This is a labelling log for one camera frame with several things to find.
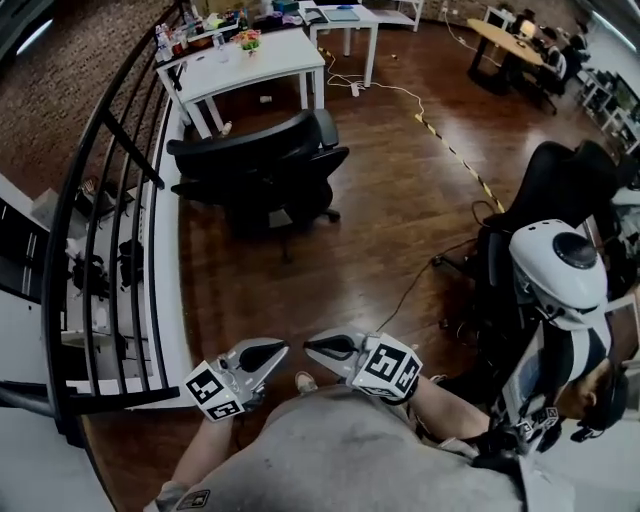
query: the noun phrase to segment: white desk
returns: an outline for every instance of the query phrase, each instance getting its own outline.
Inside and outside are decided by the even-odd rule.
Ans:
[[[298,75],[300,83],[300,105],[308,108],[307,73],[313,73],[315,85],[315,108],[324,108],[324,65],[318,53],[302,29],[288,29],[264,34],[260,47],[249,56],[239,45],[225,45],[229,56],[227,62],[218,61],[218,50],[209,48],[179,61],[158,68],[169,95],[179,105],[183,105],[193,120],[202,138],[211,137],[198,102],[204,101],[218,130],[224,123],[213,101],[213,96],[238,89],[246,85],[273,80],[283,76]],[[175,91],[167,76],[170,67],[182,64],[180,77],[181,91]]]
[[[600,105],[600,108],[598,109],[598,111],[602,111],[604,109],[604,107],[606,106],[606,104],[609,103],[609,100],[612,97],[611,91],[609,91],[607,88],[605,88],[605,86],[602,85],[598,81],[598,78],[596,77],[595,73],[592,73],[591,71],[585,71],[585,73],[587,75],[587,80],[584,83],[584,86],[582,88],[581,94],[583,96],[585,95],[585,91],[587,90],[587,87],[589,85],[593,84],[594,87],[593,87],[593,89],[591,89],[591,92],[586,95],[586,98],[585,98],[584,102],[582,103],[582,106],[584,108],[586,108],[587,105],[589,105],[589,103],[591,102],[591,100],[595,96],[596,92],[603,91],[607,95],[607,99],[602,102],[602,104]]]
[[[327,10],[336,9],[340,4],[317,6],[315,2],[303,0],[299,2],[300,14],[304,17],[304,10],[318,8],[323,13]],[[351,29],[352,28],[368,28],[369,33],[369,50],[367,53],[367,63],[364,71],[364,86],[371,86],[371,75],[373,74],[373,61],[376,58],[376,42],[378,41],[378,25],[380,18],[362,5],[354,5],[352,11],[360,18],[357,21],[330,21],[328,23],[312,23],[309,25],[309,37],[315,47],[318,46],[318,31],[331,30],[334,28],[344,29],[344,46],[343,54],[348,57],[351,54]]]
[[[609,125],[614,122],[618,126],[618,129],[621,128],[620,125],[625,125],[627,127],[627,130],[629,130],[631,135],[633,135],[633,137],[636,139],[636,141],[625,150],[625,153],[627,155],[633,153],[633,151],[635,151],[635,149],[640,146],[640,127],[638,127],[638,125],[632,121],[632,119],[629,117],[629,113],[626,110],[621,109],[620,107],[616,108],[609,116],[607,122],[602,126],[602,131],[606,131]]]

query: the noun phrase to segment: desk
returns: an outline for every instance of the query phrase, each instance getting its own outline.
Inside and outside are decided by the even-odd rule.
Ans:
[[[316,6],[315,2],[304,0],[299,2],[300,14],[304,18],[304,10],[311,8],[318,8],[323,13],[327,10],[333,10],[337,8],[337,5],[323,5]],[[380,24],[380,18],[378,18],[373,12],[362,5],[354,5],[353,12],[360,18],[357,21],[330,21],[328,23],[312,23],[309,25],[309,37],[315,47],[318,46],[318,31],[319,30],[331,30],[333,28],[344,29],[344,43],[343,54],[348,57],[351,54],[351,29],[352,28],[368,28],[369,32],[369,50],[367,53],[367,63],[364,71],[364,86],[371,86],[371,75],[373,74],[373,61],[376,57],[376,42],[378,40],[378,25]]]
[[[307,73],[313,73],[315,84],[315,108],[324,108],[324,65],[322,55],[309,41],[301,28],[265,34],[260,47],[249,56],[239,45],[225,45],[227,62],[218,62],[218,50],[209,48],[158,68],[158,74],[171,99],[183,105],[202,138],[211,137],[198,102],[206,103],[218,130],[224,123],[213,101],[213,96],[246,85],[273,80],[283,76],[298,75],[300,106],[308,108]],[[176,91],[167,76],[168,69],[181,64],[182,89]]]
[[[587,87],[589,85],[593,85],[593,89],[589,94],[586,95],[585,100],[582,102],[582,106],[586,108],[587,105],[591,102],[591,100],[595,96],[596,92],[603,91],[607,95],[607,99],[602,102],[602,104],[600,105],[600,108],[598,109],[598,111],[602,111],[602,109],[604,109],[606,104],[609,103],[609,100],[611,99],[612,94],[609,90],[607,90],[607,88],[604,85],[600,83],[595,73],[593,73],[592,71],[585,71],[585,74],[587,75],[587,79],[585,80],[584,86],[582,88],[582,95],[585,96],[584,93],[587,90]]]
[[[490,23],[477,19],[469,19],[467,20],[467,23],[481,36],[476,56],[468,71],[469,78],[471,78],[471,80],[477,83],[480,87],[487,89],[493,94],[505,95],[509,92],[509,82],[507,79],[508,71],[514,64],[515,58],[533,64],[534,66],[542,65],[542,57],[540,57],[533,48],[522,43],[513,37],[512,34],[502,30],[500,27],[496,27],[495,25],[491,25]],[[482,55],[484,54],[489,41],[507,51],[507,54],[502,61],[502,66],[500,66],[500,71],[495,75],[488,75],[478,69],[480,61],[482,60]]]
[[[620,121],[620,124],[624,125],[627,130],[629,130],[629,133],[631,133],[631,135],[636,139],[636,141],[624,151],[627,155],[630,155],[638,146],[640,146],[640,126],[638,126],[637,123],[629,117],[629,112],[618,107],[609,116],[607,122],[602,125],[602,131],[606,132],[609,125],[618,120]]]

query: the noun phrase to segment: person sitting at desk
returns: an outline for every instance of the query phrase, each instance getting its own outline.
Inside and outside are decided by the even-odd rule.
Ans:
[[[522,28],[522,23],[524,23],[525,21],[530,21],[531,23],[535,23],[536,13],[533,12],[531,9],[525,9],[524,12],[521,12],[516,16],[516,21],[514,21],[511,24],[511,27],[509,28],[509,32],[515,35],[519,34],[520,29]]]
[[[587,51],[588,43],[586,38],[589,29],[584,23],[578,20],[576,20],[576,25],[578,26],[578,31],[574,35],[570,36],[567,33],[561,33],[561,36],[565,43],[583,55],[584,62],[590,58],[589,52]]]
[[[543,43],[544,63],[537,73],[538,83],[553,94],[563,94],[567,59],[555,44],[558,35],[551,27],[542,27],[540,35]]]

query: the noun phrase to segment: shoe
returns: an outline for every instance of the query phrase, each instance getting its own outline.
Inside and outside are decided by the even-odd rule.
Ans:
[[[313,393],[314,391],[318,390],[318,385],[316,384],[316,381],[307,372],[296,373],[296,387],[298,388],[298,392],[301,395],[306,395],[307,393]]]

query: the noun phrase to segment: wall light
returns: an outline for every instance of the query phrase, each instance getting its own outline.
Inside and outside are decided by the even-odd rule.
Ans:
[[[51,25],[52,23],[53,23],[53,20],[49,20],[49,21],[46,21],[40,27],[38,27],[38,29],[33,34],[31,34],[29,36],[29,38],[24,43],[22,43],[22,46],[20,48],[18,48],[18,51],[16,52],[16,55],[20,55],[23,51],[25,51],[27,49],[27,46],[29,46],[36,39],[38,39],[38,37],[40,37],[42,35],[42,33],[45,30],[47,30],[49,28],[49,25]]]
[[[611,30],[611,32],[613,32],[620,39],[622,39],[622,42],[624,44],[626,44],[634,52],[636,51],[636,46],[631,41],[629,41],[622,32],[620,32],[616,27],[614,27],[611,23],[609,23],[609,21],[606,18],[598,14],[596,11],[591,11],[591,12],[593,13],[593,15],[596,17],[598,21],[600,21],[605,27]]]

